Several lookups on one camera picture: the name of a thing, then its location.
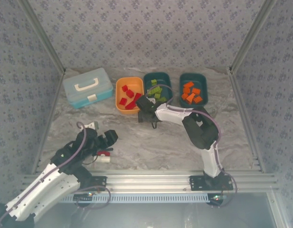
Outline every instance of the white handle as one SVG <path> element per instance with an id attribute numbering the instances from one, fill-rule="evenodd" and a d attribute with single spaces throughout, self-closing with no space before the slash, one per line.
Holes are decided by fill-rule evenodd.
<path id="1" fill-rule="evenodd" d="M 95 87 L 95 86 L 97 86 L 99 84 L 99 80 L 98 80 L 98 78 L 94 78 L 94 81 L 95 81 L 95 83 L 93 83 L 91 85 L 88 85 L 88 86 L 85 86 L 85 87 L 82 87 L 82 88 L 79 87 L 79 84 L 76 84 L 75 85 L 75 89 L 77 91 L 83 91 L 83 90 L 86 90 L 86 89 L 90 89 L 92 87 Z"/>

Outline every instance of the patterned wallpaper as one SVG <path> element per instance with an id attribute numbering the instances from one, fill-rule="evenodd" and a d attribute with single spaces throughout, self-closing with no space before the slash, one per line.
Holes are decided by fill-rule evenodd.
<path id="1" fill-rule="evenodd" d="M 31 171 L 59 81 L 16 0 L 0 0 L 0 202 Z"/>
<path id="2" fill-rule="evenodd" d="M 229 66 L 263 0 L 29 0 L 64 67 Z"/>
<path id="3" fill-rule="evenodd" d="M 277 1 L 236 75 L 293 224 L 293 0 Z"/>

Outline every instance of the toolbox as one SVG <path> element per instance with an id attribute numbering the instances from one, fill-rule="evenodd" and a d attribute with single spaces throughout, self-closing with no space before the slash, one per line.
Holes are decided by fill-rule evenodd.
<path id="1" fill-rule="evenodd" d="M 63 81 L 68 102 L 81 108 L 113 96 L 113 85 L 108 74 L 99 68 Z"/>

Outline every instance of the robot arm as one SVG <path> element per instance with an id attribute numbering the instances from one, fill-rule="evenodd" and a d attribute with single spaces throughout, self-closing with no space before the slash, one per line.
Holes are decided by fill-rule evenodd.
<path id="1" fill-rule="evenodd" d="M 183 125 L 191 142 L 199 149 L 204 162 L 204 178 L 190 177 L 191 188 L 202 190 L 221 190 L 221 184 L 229 183 L 221 172 L 221 164 L 214 145 L 218 139 L 218 130 L 209 118 L 194 113 L 193 109 L 170 106 L 166 103 L 149 101 L 142 96 L 136 104 L 140 108 L 139 122 L 169 121 Z M 198 109 L 209 116 L 204 108 Z M 75 141 L 58 150 L 50 164 L 39 177 L 19 196 L 9 203 L 0 204 L 0 223 L 4 228 L 33 228 L 34 223 L 58 203 L 64 196 L 78 189 L 94 186 L 91 173 L 82 166 L 88 156 L 95 156 L 99 150 L 112 146 L 118 139 L 114 130 L 98 136 L 96 130 L 86 128 L 86 141 L 82 150 L 66 165 L 61 166 L 78 150 L 83 141 L 83 131 Z"/>
<path id="2" fill-rule="evenodd" d="M 204 172 L 212 178 L 220 174 L 214 151 L 218 130 L 210 119 L 192 112 L 192 108 L 179 108 L 166 103 L 153 104 L 144 96 L 137 101 L 137 105 L 140 108 L 138 113 L 140 123 L 169 121 L 184 126 L 191 142 L 201 149 Z M 198 111 L 209 115 L 203 107 Z"/>
<path id="3" fill-rule="evenodd" d="M 28 188 L 6 205 L 0 204 L 0 223 L 3 227 L 33 228 L 35 222 L 63 197 L 78 189 L 97 185 L 93 183 L 91 173 L 82 166 L 82 162 L 88 156 L 95 156 L 98 151 L 112 146 L 118 139 L 114 130 L 104 134 L 105 137 L 98 136 L 96 130 L 86 128 L 86 140 L 82 149 L 69 163 L 61 167 L 59 166 L 80 147 L 83 131 L 75 141 L 58 150 L 50 164 Z"/>

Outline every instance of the teal tray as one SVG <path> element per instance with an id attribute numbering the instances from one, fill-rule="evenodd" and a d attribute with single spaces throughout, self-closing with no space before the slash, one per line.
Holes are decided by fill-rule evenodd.
<path id="1" fill-rule="evenodd" d="M 152 87 L 151 80 L 154 80 L 154 79 L 157 80 L 157 84 L 164 84 L 171 87 L 170 76 L 168 74 L 164 72 L 148 73 L 143 77 L 145 94 L 146 94 L 146 91 Z M 171 92 L 170 89 L 166 87 L 162 87 L 161 97 L 166 97 L 167 100 L 170 100 L 172 96 L 173 96 L 173 93 Z"/>
<path id="2" fill-rule="evenodd" d="M 182 100 L 181 95 L 183 91 L 183 85 L 193 82 L 194 88 L 200 89 L 201 93 L 200 96 L 203 99 L 202 102 L 199 104 L 188 104 L 185 101 Z M 184 73 L 180 76 L 180 105 L 183 108 L 197 108 L 197 107 L 203 107 L 208 103 L 208 86 L 207 86 L 207 79 L 202 74 L 197 73 Z"/>

